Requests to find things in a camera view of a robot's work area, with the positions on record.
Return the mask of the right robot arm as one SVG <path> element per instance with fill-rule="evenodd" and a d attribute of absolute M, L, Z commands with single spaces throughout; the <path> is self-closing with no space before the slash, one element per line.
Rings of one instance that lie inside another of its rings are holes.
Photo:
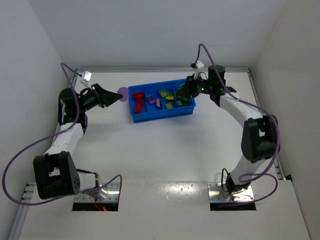
<path fill-rule="evenodd" d="M 209 66 L 206 79 L 202 78 L 205 66 L 201 61 L 192 63 L 191 67 L 194 73 L 179 87 L 177 98 L 209 95 L 219 108 L 228 112 L 242 127 L 242 156 L 236 167 L 227 174 L 223 187 L 229 194 L 239 192 L 246 189 L 252 179 L 258 176 L 260 166 L 274 156 L 277 128 L 270 116 L 244 103 L 233 87 L 226 86 L 223 66 Z"/>

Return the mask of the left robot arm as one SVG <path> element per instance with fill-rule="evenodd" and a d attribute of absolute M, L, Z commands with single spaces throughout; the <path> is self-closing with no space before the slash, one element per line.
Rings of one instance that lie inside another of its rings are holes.
<path fill-rule="evenodd" d="M 63 89 L 58 96 L 58 124 L 60 134 L 51 147 L 33 160 L 38 196 L 42 200 L 77 195 L 80 193 L 100 197 L 107 187 L 100 182 L 98 173 L 76 168 L 72 155 L 78 141 L 86 133 L 86 112 L 94 107 L 106 108 L 117 101 L 128 100 L 129 90 L 121 87 L 117 92 L 103 89 L 99 84 L 76 93 Z"/>

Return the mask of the lime green long lego brick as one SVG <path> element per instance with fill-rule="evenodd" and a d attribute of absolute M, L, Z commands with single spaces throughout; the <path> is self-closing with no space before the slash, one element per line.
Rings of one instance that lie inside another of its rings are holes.
<path fill-rule="evenodd" d="M 171 103 L 167 103 L 167 104 L 165 105 L 165 107 L 166 107 L 167 109 L 172 109 L 172 108 L 173 108 L 173 106 L 172 106 Z"/>

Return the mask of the purple round lego brick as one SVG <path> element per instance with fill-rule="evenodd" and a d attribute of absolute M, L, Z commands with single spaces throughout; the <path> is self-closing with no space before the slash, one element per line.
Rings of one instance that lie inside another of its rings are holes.
<path fill-rule="evenodd" d="M 119 99 L 121 102 L 126 102 L 129 97 L 129 90 L 127 87 L 120 87 L 117 91 L 118 94 L 122 95 L 122 97 Z"/>

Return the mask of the red curved lego brick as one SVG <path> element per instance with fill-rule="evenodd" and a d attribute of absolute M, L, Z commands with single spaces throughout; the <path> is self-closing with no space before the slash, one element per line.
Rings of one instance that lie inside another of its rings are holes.
<path fill-rule="evenodd" d="M 132 98 L 133 99 L 142 99 L 143 97 L 144 97 L 144 93 L 143 92 L 133 93 L 132 94 Z"/>

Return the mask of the purple printed lego brick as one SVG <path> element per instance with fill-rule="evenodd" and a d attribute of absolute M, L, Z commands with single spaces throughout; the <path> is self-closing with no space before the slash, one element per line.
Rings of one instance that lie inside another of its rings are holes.
<path fill-rule="evenodd" d="M 150 105 L 154 105 L 154 104 L 156 103 L 156 101 L 155 101 L 155 99 L 153 98 L 152 95 L 148 95 L 148 96 L 146 97 L 146 99 L 148 100 L 148 102 L 149 102 Z"/>

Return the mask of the lime green small lego brick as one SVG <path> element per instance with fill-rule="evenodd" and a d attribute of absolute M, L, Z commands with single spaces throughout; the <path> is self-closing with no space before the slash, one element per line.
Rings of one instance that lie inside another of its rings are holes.
<path fill-rule="evenodd" d="M 167 93 L 165 90 L 160 90 L 159 92 L 162 98 L 165 98 L 167 96 Z"/>

